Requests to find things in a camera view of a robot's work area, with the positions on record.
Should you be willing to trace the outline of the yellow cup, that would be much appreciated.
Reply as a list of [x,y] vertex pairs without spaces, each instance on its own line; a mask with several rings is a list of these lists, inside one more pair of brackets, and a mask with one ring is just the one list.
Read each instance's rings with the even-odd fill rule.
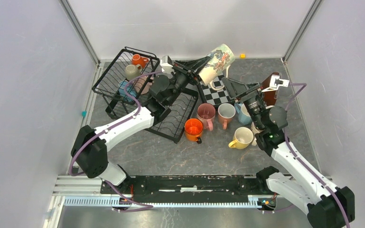
[[233,136],[233,140],[229,143],[229,148],[245,149],[249,145],[255,146],[256,139],[254,133],[247,127],[238,128]]

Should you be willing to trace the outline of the pink floral mug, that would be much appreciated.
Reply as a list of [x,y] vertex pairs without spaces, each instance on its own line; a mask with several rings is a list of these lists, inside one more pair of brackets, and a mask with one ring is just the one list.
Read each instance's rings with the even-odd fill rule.
[[213,122],[216,117],[216,109],[212,104],[203,103],[198,106],[197,118],[202,122],[204,129],[212,131]]

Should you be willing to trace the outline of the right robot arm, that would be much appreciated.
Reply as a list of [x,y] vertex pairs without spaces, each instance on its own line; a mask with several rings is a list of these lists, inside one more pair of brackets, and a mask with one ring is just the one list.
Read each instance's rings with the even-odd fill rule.
[[348,228],[355,220],[355,195],[347,187],[338,187],[321,174],[296,150],[285,128],[288,126],[288,107],[268,108],[265,92],[293,86],[286,79],[273,75],[268,87],[260,83],[245,84],[231,78],[222,79],[231,99],[242,103],[258,133],[258,147],[281,164],[293,177],[285,177],[274,167],[257,173],[258,192],[277,193],[303,211],[314,228]]

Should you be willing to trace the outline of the orange cup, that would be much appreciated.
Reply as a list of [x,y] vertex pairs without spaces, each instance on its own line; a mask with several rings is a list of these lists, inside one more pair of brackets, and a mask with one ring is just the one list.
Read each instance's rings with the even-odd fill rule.
[[187,140],[196,142],[197,144],[202,143],[203,124],[199,119],[188,119],[184,124],[184,132]]

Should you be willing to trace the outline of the cream mug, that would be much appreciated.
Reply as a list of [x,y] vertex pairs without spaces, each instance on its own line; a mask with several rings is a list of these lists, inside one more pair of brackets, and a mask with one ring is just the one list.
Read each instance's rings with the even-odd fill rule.
[[215,87],[213,81],[223,70],[226,70],[226,77],[228,77],[229,68],[236,57],[226,44],[219,45],[207,56],[210,57],[210,60],[199,72],[199,77],[205,85],[210,86],[214,91],[222,90],[224,86]]

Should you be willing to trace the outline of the salmon pink mug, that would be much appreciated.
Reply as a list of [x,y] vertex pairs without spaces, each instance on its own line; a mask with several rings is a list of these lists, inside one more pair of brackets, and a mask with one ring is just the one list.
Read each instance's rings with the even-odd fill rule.
[[227,129],[228,124],[233,120],[236,114],[235,107],[229,103],[223,103],[218,107],[218,121],[224,130]]

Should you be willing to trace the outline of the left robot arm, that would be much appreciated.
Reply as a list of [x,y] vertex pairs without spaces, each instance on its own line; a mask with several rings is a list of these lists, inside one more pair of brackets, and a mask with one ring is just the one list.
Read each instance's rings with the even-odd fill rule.
[[82,174],[91,179],[99,177],[112,183],[113,189],[118,193],[126,193],[130,189],[126,172],[108,160],[108,152],[124,139],[163,121],[171,111],[170,106],[186,91],[187,85],[195,85],[201,81],[199,73],[210,57],[174,62],[169,56],[165,56],[165,59],[167,61],[161,63],[160,71],[139,75],[129,81],[131,84],[145,76],[153,78],[149,97],[143,103],[135,96],[127,95],[137,104],[134,111],[95,129],[85,125],[79,130],[70,153],[72,159],[69,175],[77,176],[72,171],[74,163],[77,163]]

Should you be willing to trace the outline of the blue cup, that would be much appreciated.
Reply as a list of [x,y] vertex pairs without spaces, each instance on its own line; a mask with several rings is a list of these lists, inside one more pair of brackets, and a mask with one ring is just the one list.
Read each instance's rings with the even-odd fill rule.
[[121,82],[119,85],[120,85],[120,87],[118,89],[118,92],[119,92],[120,96],[129,102],[133,102],[134,100],[131,97],[129,97],[128,94],[130,94],[134,97],[137,96],[137,93],[134,89],[134,85],[132,83],[129,84],[129,82],[126,80]]

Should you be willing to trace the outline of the light blue mug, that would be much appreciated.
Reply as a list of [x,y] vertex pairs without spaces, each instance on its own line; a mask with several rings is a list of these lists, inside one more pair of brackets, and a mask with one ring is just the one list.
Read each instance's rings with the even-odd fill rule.
[[234,106],[235,106],[236,112],[238,113],[238,121],[243,125],[251,124],[252,118],[251,118],[249,112],[247,111],[246,106],[242,103],[235,103]]

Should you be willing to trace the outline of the tan tall cup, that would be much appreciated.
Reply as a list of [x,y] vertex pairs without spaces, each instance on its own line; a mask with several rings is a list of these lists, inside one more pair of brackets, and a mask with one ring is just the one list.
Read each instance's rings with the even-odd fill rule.
[[259,130],[259,129],[255,126],[254,122],[252,122],[252,124],[251,124],[251,126],[250,126],[250,129],[251,129],[251,131],[252,131],[252,133],[253,133],[253,141],[252,141],[251,145],[252,145],[252,146],[256,146],[256,145],[257,145],[257,138],[256,138],[256,134],[258,134],[258,133],[262,132],[262,130]]

